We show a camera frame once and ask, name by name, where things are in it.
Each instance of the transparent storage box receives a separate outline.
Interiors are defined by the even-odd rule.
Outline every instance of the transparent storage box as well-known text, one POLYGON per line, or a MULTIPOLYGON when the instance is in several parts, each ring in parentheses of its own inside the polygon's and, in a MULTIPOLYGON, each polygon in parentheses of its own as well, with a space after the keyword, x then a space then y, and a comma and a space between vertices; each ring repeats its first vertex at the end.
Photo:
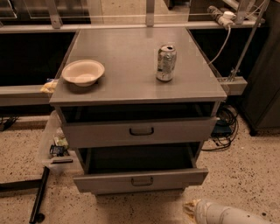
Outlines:
POLYGON ((82 172, 81 163, 74 150, 68 149, 67 151, 69 156, 64 157, 56 157, 50 154, 50 148, 52 144, 54 144, 54 137, 56 136, 58 130, 60 130, 60 125, 60 119, 56 111, 53 111, 45 126, 43 136, 39 143, 38 160, 42 163, 42 165, 48 167, 55 173, 82 172))

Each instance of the white bowl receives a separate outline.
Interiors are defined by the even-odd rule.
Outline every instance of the white bowl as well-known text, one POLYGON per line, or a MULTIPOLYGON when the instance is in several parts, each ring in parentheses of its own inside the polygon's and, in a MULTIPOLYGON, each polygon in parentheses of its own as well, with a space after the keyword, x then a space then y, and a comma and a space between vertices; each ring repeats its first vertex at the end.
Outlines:
POLYGON ((76 60, 62 70, 64 80, 79 87, 93 85, 105 72, 103 64, 92 59, 76 60))

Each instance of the soda can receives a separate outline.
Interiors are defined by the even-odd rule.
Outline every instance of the soda can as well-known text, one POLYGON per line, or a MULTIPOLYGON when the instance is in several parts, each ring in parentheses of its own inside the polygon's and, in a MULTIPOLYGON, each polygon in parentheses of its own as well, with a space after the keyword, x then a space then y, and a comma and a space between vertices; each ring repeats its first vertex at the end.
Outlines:
POLYGON ((170 81, 174 75, 176 49, 173 45, 162 45, 157 56, 157 78, 161 81, 170 81))

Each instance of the terrazzo floor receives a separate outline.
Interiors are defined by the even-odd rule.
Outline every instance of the terrazzo floor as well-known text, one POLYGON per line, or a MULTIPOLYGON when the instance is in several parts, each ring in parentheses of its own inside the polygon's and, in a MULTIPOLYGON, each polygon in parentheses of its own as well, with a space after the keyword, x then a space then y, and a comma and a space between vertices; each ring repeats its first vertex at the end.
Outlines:
MULTIPOLYGON (((38 179, 39 142, 48 116, 20 117, 0 132, 0 181, 38 179)), ((73 172, 51 170, 40 212, 43 223, 187 223, 182 205, 209 199, 261 215, 280 223, 280 132, 267 130, 250 136, 239 117, 240 128, 229 150, 202 151, 197 163, 209 174, 201 186, 182 191, 137 192, 95 197, 78 192, 73 172)), ((206 142, 205 148, 212 143, 206 142)), ((0 193, 0 223, 29 223, 36 190, 0 193)))

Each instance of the drawer handle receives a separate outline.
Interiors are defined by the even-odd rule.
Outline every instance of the drawer handle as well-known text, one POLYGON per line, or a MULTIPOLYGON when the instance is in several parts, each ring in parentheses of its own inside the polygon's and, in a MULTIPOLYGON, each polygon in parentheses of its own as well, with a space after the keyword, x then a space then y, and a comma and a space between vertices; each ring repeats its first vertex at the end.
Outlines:
POLYGON ((132 136, 149 136, 154 134, 154 128, 150 129, 129 129, 132 136))
POLYGON ((153 183, 154 183, 154 179, 152 177, 150 177, 150 182, 139 183, 139 184, 137 184, 133 178, 131 179, 131 184, 133 186, 151 186, 153 183))

